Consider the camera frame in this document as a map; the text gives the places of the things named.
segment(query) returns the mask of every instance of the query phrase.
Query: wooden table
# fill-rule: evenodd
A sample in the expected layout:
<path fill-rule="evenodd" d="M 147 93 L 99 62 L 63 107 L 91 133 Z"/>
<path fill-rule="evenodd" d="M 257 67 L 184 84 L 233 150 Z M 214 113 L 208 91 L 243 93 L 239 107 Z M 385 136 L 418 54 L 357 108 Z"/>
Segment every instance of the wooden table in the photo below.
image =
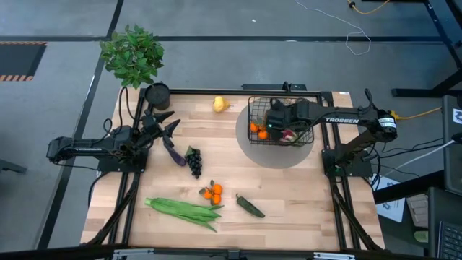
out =
<path fill-rule="evenodd" d="M 334 92 L 333 96 L 335 106 L 352 106 L 349 93 Z M 141 175 L 128 244 L 145 248 L 339 250 L 331 192 L 321 162 L 320 126 L 314 127 L 313 149 L 301 163 L 287 169 L 262 168 L 244 155 L 235 137 L 236 119 L 248 104 L 248 96 L 225 98 L 232 107 L 215 113 L 213 95 L 171 96 L 169 110 L 175 114 L 164 125 L 181 119 L 173 135 L 175 149 L 183 155 L 188 145 L 199 148 L 203 158 L 202 175 L 196 180 L 188 167 L 176 165 L 162 142 L 156 140 L 149 151 L 147 169 Z M 130 89 L 129 106 L 133 113 L 137 100 L 138 92 Z M 123 123 L 132 124 L 125 103 L 122 114 Z M 114 127 L 119 125 L 117 105 L 113 122 Z M 330 126 L 328 130 L 332 145 Z M 339 130 L 343 143 L 358 135 L 354 125 L 342 124 Z M 224 187 L 224 207 L 217 211 L 222 217 L 212 223 L 217 233 L 144 205 L 146 197 L 208 204 L 198 191 L 208 186 L 211 179 Z M 96 184 L 82 242 L 93 238 L 113 213 L 120 181 L 121 173 L 110 173 Z M 371 188 L 361 178 L 349 178 L 349 183 L 357 219 L 373 240 L 384 247 Z M 258 205 L 266 217 L 247 214 L 236 204 L 236 193 Z M 343 219 L 346 241 L 352 247 L 348 221 Z M 125 216 L 122 216 L 116 241 L 121 241 L 124 223 Z"/>

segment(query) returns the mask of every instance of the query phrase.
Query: wire basket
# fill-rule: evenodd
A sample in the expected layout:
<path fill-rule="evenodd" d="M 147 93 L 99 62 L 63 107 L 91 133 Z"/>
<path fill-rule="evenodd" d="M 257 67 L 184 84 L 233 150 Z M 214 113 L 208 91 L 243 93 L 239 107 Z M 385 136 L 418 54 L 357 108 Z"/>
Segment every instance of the wire basket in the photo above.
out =
<path fill-rule="evenodd" d="M 258 133 L 250 131 L 250 123 L 253 122 L 257 125 L 264 125 L 266 120 L 266 112 L 271 108 L 270 99 L 277 98 L 284 105 L 291 105 L 295 103 L 299 98 L 291 97 L 256 97 L 252 96 L 248 99 L 248 118 L 247 118 L 247 137 L 251 144 L 266 144 L 266 145 L 279 145 L 279 146 L 296 146 L 301 147 L 305 144 L 313 142 L 313 128 L 308 131 L 296 132 L 297 136 L 300 137 L 295 143 L 289 144 L 290 142 L 272 140 L 270 136 L 267 139 L 258 138 Z"/>

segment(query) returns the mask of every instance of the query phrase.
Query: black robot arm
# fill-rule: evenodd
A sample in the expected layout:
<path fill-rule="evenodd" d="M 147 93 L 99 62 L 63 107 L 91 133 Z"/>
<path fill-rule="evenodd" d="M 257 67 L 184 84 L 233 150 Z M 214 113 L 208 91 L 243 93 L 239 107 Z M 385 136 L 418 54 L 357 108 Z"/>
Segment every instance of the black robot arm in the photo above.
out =
<path fill-rule="evenodd" d="M 102 139 L 72 139 L 59 137 L 50 142 L 46 157 L 57 164 L 77 156 L 95 157 L 100 161 L 101 171 L 143 171 L 146 165 L 147 150 L 155 139 L 162 137 L 165 147 L 172 158 L 178 163 L 181 157 L 173 149 L 170 140 L 175 127 L 180 120 L 168 124 L 162 129 L 160 124 L 174 112 L 152 115 L 149 110 L 141 118 L 141 130 L 130 126 L 120 126 Z"/>
<path fill-rule="evenodd" d="M 339 168 L 347 167 L 358 160 L 358 155 L 362 157 L 367 147 L 376 142 L 390 142 L 397 137 L 394 117 L 388 111 L 375 107 L 368 89 L 365 90 L 365 94 L 370 101 L 366 108 L 323 107 L 304 98 L 293 104 L 284 105 L 277 98 L 273 98 L 270 100 L 271 108 L 266 113 L 266 129 L 271 139 L 280 140 L 286 129 L 303 133 L 319 123 L 356 124 L 366 127 L 366 131 L 349 143 L 328 152 L 330 166 L 326 170 L 338 171 Z"/>

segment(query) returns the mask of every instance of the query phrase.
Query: yellow cable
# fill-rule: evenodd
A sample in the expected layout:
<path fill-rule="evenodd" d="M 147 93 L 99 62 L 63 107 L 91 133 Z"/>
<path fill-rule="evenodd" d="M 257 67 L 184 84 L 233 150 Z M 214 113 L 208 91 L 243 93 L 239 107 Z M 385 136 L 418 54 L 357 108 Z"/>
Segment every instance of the yellow cable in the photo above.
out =
<path fill-rule="evenodd" d="M 369 11 L 369 12 L 361 12 L 360 10 L 358 10 L 358 8 L 356 8 L 356 5 L 352 5 L 353 9 L 356 10 L 356 12 L 359 12 L 360 14 L 372 14 L 373 12 L 379 10 L 380 8 L 382 8 L 384 5 L 386 5 L 390 0 L 387 0 L 385 2 L 383 2 L 382 5 L 380 5 L 379 7 L 375 8 L 374 10 L 372 11 Z"/>
<path fill-rule="evenodd" d="M 441 107 L 439 108 L 435 108 L 435 109 L 432 109 L 432 110 L 429 110 L 427 112 L 423 112 L 423 113 L 420 113 L 418 115 L 415 115 L 415 116 L 408 116 L 408 117 L 403 117 L 403 116 L 399 116 L 395 111 L 391 111 L 391 115 L 396 119 L 396 120 L 408 120 L 408 119 L 413 119 L 413 118 L 418 118 L 420 116 L 425 116 L 425 115 L 428 115 L 429 113 L 433 113 L 433 112 L 436 112 L 438 110 L 441 110 Z"/>

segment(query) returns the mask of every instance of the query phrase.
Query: floor mat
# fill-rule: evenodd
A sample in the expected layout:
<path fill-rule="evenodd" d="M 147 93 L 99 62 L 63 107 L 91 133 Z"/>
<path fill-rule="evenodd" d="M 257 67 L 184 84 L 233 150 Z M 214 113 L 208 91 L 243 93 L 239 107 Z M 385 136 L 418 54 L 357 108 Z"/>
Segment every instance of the floor mat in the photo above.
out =
<path fill-rule="evenodd" d="M 0 82 L 31 81 L 46 42 L 0 42 Z"/>

